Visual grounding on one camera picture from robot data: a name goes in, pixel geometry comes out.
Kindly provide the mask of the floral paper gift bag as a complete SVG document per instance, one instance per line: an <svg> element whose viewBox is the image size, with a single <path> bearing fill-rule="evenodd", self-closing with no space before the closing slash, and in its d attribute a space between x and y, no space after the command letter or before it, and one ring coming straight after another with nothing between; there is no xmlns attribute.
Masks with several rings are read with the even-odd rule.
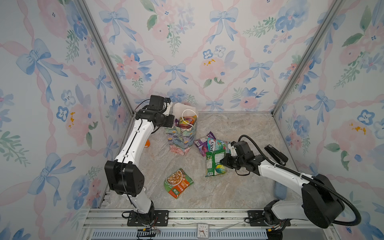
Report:
<svg viewBox="0 0 384 240"><path fill-rule="evenodd" d="M195 107L182 103L176 103L174 105L173 115L175 116L174 125L171 128L166 128L166 135L170 146L170 151L172 153L185 156L190 151L195 140L199 113ZM180 117L189 117L195 115L198 118L192 128L181 129L178 127Z"/></svg>

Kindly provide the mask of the green Fox's spring tea packet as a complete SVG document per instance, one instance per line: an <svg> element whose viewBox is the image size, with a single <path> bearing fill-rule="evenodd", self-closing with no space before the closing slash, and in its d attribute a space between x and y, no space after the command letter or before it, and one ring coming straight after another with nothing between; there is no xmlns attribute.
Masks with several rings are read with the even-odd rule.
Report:
<svg viewBox="0 0 384 240"><path fill-rule="evenodd" d="M220 163L225 155L225 150L206 153L206 177L223 175L226 173L226 168Z"/></svg>

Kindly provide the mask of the orange Fox's lemon candy packet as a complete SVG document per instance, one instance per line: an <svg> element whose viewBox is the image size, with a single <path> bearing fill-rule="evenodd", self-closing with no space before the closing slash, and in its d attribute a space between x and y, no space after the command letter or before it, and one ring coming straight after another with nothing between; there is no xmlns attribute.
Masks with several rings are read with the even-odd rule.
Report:
<svg viewBox="0 0 384 240"><path fill-rule="evenodd" d="M197 116L189 116L189 117L180 117L178 127L181 129L190 129L192 128L196 121L197 121Z"/></svg>

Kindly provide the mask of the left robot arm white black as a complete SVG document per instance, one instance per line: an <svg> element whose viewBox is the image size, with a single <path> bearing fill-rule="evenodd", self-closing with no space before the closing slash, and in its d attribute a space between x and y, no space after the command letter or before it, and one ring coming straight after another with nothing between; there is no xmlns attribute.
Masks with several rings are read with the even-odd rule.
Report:
<svg viewBox="0 0 384 240"><path fill-rule="evenodd" d="M125 195L133 208L132 219L143 225L155 221L155 208L144 190L145 176L139 169L139 162L145 143L156 129L170 127L174 123L173 104L163 108L144 107L135 116L134 126L126 144L114 161L105 164L109 187L118 195Z"/></svg>

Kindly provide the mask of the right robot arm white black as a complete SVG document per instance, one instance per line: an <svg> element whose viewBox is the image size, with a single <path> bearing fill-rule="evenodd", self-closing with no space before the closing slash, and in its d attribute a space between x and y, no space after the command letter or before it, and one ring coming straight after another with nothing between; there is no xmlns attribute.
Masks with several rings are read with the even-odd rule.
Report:
<svg viewBox="0 0 384 240"><path fill-rule="evenodd" d="M344 211L347 200L337 193L330 180L324 175L310 176L291 170L285 166L287 158L279 154L278 162L270 160L261 150L255 155L245 141L232 142L231 151L220 161L221 165L238 171L242 168L249 173L265 177L293 190L300 200L268 203L260 217L248 216L245 222L250 225L263 223L270 226L269 232L282 236L291 220L310 221L322 229L332 224L344 225L337 217Z"/></svg>

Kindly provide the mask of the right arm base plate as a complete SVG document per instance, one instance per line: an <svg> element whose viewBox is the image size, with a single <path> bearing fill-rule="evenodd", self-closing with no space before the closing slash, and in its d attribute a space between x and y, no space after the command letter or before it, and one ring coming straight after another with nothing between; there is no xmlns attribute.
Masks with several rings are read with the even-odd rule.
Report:
<svg viewBox="0 0 384 240"><path fill-rule="evenodd" d="M264 210L249 210L247 211L247 217L244 219L244 222L250 224L251 227L290 227L290 220L279 220L276 217L272 216L272 213L267 212L265 214Z"/></svg>

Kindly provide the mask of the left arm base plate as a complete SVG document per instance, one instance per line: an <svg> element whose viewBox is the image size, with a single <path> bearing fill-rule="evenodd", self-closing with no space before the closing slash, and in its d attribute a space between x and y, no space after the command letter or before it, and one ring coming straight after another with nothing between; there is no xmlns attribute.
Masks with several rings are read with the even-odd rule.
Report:
<svg viewBox="0 0 384 240"><path fill-rule="evenodd" d="M129 211L127 216L128 227L167 227L169 222L169 211L150 210L147 214L139 214Z"/></svg>

